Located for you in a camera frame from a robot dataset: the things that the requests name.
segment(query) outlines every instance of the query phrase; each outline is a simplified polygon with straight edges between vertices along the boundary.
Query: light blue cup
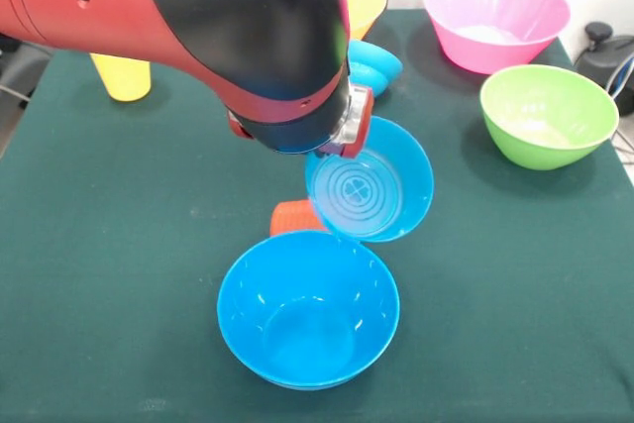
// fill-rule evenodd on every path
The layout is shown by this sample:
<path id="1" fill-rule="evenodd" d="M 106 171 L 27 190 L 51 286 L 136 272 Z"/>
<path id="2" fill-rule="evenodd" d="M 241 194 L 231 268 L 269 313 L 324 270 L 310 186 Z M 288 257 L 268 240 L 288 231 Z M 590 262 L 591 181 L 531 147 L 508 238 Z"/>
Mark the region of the light blue cup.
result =
<path id="1" fill-rule="evenodd" d="M 371 88 L 375 98 L 403 71 L 403 63 L 394 54 L 361 40 L 350 40 L 348 60 L 351 82 Z"/>

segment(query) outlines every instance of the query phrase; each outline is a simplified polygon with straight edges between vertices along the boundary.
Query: concentric circle pattern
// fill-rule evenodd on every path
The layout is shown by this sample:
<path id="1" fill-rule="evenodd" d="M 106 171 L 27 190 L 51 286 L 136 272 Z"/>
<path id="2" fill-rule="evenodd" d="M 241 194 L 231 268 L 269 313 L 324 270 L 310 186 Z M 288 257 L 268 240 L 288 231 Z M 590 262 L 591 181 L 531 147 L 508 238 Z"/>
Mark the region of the concentric circle pattern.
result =
<path id="1" fill-rule="evenodd" d="M 339 230 L 364 237 L 387 228 L 400 213 L 396 172 L 381 156 L 363 151 L 355 160 L 331 156 L 313 177 L 314 200 Z"/>

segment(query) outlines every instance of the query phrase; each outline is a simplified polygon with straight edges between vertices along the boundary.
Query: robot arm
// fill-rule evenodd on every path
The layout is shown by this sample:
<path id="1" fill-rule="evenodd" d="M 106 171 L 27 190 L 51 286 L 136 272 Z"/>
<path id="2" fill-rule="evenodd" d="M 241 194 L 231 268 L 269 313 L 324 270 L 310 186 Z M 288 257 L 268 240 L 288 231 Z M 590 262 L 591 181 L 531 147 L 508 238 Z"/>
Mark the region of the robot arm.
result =
<path id="1" fill-rule="evenodd" d="M 348 81 L 346 0 L 0 0 L 0 12 L 15 38 L 191 74 L 232 129 L 275 151 L 363 147 L 372 97 Z"/>

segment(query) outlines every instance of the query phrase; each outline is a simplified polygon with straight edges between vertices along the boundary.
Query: blue plastic bowl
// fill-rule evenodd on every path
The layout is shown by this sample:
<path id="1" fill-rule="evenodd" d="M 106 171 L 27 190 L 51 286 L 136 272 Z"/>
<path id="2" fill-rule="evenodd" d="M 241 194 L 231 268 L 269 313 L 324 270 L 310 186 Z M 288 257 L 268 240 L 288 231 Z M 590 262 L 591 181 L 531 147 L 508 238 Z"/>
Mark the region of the blue plastic bowl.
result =
<path id="1" fill-rule="evenodd" d="M 355 159 L 308 156 L 306 188 L 333 233 L 388 242 L 422 222 L 434 195 L 434 174 L 411 134 L 373 116 L 366 145 Z"/>
<path id="2" fill-rule="evenodd" d="M 218 323 L 233 354 L 286 388 L 320 390 L 371 366 L 399 316 L 396 284 L 358 243 L 293 232 L 243 254 L 223 280 Z"/>

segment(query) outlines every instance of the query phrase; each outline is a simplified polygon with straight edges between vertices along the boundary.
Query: table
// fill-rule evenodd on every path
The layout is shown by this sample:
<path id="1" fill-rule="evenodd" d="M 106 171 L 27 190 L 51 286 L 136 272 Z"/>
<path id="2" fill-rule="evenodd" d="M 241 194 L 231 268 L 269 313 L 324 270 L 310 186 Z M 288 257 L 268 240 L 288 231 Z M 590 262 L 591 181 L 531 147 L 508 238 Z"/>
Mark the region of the table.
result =
<path id="1" fill-rule="evenodd" d="M 423 224 L 372 246 L 401 294 L 391 346 L 352 382 L 271 385 L 227 350 L 215 302 L 303 159 L 234 138 L 202 84 L 154 69 L 110 101 L 85 54 L 53 59 L 0 162 L 0 420 L 634 420 L 634 191 L 611 145 L 535 172 L 497 151 L 483 76 L 439 51 L 421 11 L 370 40 L 405 63 L 375 114 L 426 149 Z M 559 43 L 539 62 L 569 65 Z"/>

